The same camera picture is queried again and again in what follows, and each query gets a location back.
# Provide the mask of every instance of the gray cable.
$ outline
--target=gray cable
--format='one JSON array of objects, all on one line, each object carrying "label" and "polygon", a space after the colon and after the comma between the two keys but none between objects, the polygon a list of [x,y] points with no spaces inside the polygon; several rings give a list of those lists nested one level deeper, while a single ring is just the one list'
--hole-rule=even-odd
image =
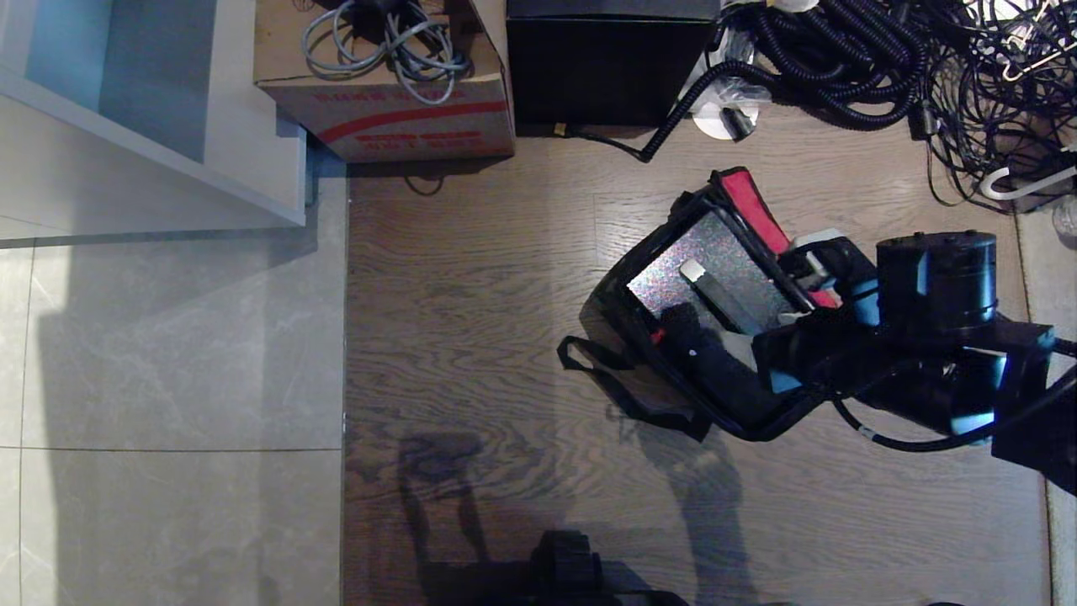
[{"label": "gray cable", "polygon": [[[341,34],[340,24],[340,16],[354,10],[355,0],[347,0],[337,9],[310,22],[303,32],[302,44],[303,54],[311,66],[326,72],[360,75],[378,62],[387,60],[396,74],[396,81],[423,104],[442,104],[452,96],[457,79],[471,68],[471,60],[452,46],[447,25],[431,20],[417,0],[408,0],[401,11],[392,11],[386,15],[384,41],[379,43],[372,54],[356,57],[347,47],[348,36]],[[326,22],[332,22],[333,43],[340,57],[336,64],[316,59],[311,50],[310,39],[314,30]],[[412,38],[434,48],[433,53],[424,56],[411,51],[407,42]],[[415,87],[416,82],[433,82],[442,77],[448,80],[448,84],[442,96],[436,99],[428,99]]]}]

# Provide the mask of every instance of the plastic bag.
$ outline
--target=plastic bag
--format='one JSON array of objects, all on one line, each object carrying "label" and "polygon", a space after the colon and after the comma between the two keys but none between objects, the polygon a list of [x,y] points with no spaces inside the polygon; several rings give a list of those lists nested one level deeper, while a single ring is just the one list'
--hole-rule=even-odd
[{"label": "plastic bag", "polygon": [[[742,29],[727,27],[722,36],[718,50],[710,56],[700,56],[688,76],[688,84],[695,82],[710,66],[728,60],[752,62],[755,59],[755,44],[751,33]],[[764,86],[749,84],[742,77],[724,77],[712,84],[691,105],[691,114],[698,117],[721,117],[725,108],[756,110],[770,102],[770,90]]]}]

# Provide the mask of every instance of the glittery silver panel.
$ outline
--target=glittery silver panel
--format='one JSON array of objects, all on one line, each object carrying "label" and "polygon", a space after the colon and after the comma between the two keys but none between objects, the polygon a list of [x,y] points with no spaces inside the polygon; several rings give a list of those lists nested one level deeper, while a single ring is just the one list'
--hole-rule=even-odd
[{"label": "glittery silver panel", "polygon": [[764,330],[778,328],[779,313],[794,311],[729,227],[708,213],[628,284],[656,319],[661,316],[663,310],[687,301],[699,312],[704,328],[722,328],[688,280],[681,274],[681,264],[688,258],[698,260],[722,282],[756,318]]}]

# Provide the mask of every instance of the black box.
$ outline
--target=black box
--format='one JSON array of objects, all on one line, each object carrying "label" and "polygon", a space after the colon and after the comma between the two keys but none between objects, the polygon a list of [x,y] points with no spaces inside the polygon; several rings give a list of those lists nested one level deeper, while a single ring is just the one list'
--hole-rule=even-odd
[{"label": "black box", "polygon": [[516,121],[657,126],[719,0],[508,0]]}]

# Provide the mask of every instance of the red stripe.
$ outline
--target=red stripe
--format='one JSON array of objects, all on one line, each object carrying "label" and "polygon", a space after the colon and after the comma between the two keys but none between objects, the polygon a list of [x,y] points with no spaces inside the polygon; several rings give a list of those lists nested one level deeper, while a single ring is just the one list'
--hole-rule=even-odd
[{"label": "red stripe", "polygon": [[[740,211],[747,224],[752,226],[756,234],[763,238],[774,254],[781,254],[789,248],[789,237],[785,235],[781,225],[770,214],[770,209],[766,202],[759,198],[755,189],[755,182],[747,170],[739,170],[722,177],[722,186],[729,192],[733,199],[733,205]],[[837,308],[838,302],[833,296],[824,291],[809,292],[809,296],[815,300],[815,305],[821,308]]]},{"label": "red stripe", "polygon": [[492,113],[495,111],[505,111],[507,109],[508,103],[506,101],[490,101],[486,103],[461,103],[457,105],[436,105],[430,108],[407,109],[403,111],[391,111],[389,113],[368,115],[366,117],[360,117],[359,119],[352,119],[351,122],[345,122],[344,124],[337,124],[327,130],[322,130],[318,135],[318,138],[323,142],[330,143],[341,137],[359,132],[360,130],[366,130],[367,128],[374,128],[376,126],[384,126],[386,124],[409,122],[412,119],[428,119],[431,117],[445,117],[447,115],[461,115],[465,113]]}]

